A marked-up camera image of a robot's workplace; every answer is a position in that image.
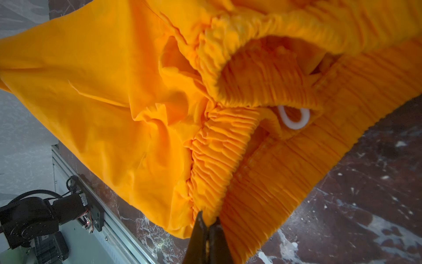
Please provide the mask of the aluminium mounting rail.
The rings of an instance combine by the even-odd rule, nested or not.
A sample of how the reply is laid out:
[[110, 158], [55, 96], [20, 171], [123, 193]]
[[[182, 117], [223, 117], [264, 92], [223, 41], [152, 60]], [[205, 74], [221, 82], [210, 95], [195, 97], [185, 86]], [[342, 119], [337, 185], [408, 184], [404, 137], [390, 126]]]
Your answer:
[[156, 264], [157, 259], [130, 233], [110, 208], [80, 180], [104, 209], [102, 231], [89, 233], [76, 222], [60, 228], [70, 246], [65, 264]]

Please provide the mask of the orange drawstring shorts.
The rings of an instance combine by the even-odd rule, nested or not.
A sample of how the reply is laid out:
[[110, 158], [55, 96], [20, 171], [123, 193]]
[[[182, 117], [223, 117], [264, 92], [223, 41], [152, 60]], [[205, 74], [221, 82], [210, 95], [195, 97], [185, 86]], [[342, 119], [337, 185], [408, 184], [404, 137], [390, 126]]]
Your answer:
[[1, 89], [171, 235], [252, 257], [422, 93], [421, 1], [93, 1], [1, 40]]

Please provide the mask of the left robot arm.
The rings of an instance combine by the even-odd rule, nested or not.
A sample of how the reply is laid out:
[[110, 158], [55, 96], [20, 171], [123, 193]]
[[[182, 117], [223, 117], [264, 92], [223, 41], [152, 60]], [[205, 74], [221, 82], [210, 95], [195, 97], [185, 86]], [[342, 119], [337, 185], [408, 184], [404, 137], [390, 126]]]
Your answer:
[[10, 249], [36, 237], [55, 234], [59, 226], [88, 211], [79, 194], [50, 202], [38, 197], [23, 198], [1, 207], [1, 237]]

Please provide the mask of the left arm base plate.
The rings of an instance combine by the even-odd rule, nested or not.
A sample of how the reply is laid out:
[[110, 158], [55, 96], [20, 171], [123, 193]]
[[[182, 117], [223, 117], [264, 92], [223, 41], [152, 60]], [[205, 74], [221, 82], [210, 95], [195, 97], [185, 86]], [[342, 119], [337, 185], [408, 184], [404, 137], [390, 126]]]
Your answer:
[[67, 180], [66, 185], [72, 194], [79, 194], [85, 207], [85, 212], [76, 219], [78, 223], [89, 233], [93, 233], [94, 230], [102, 232], [105, 210], [93, 191], [76, 175], [71, 176]]

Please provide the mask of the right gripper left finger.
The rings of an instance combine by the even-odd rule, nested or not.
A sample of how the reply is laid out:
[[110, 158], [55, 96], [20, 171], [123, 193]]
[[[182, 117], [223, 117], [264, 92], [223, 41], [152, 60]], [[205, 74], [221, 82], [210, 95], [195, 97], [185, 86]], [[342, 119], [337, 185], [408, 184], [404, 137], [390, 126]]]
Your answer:
[[192, 230], [183, 264], [207, 264], [206, 245], [208, 241], [208, 227], [203, 220], [203, 212], [199, 212]]

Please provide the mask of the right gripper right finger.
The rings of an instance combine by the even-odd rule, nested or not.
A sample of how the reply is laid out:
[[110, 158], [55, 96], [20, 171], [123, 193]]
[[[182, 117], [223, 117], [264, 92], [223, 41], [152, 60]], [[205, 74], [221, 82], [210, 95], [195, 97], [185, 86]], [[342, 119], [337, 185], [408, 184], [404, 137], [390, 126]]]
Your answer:
[[229, 246], [226, 241], [223, 226], [219, 218], [209, 228], [208, 233], [208, 263], [233, 264]]

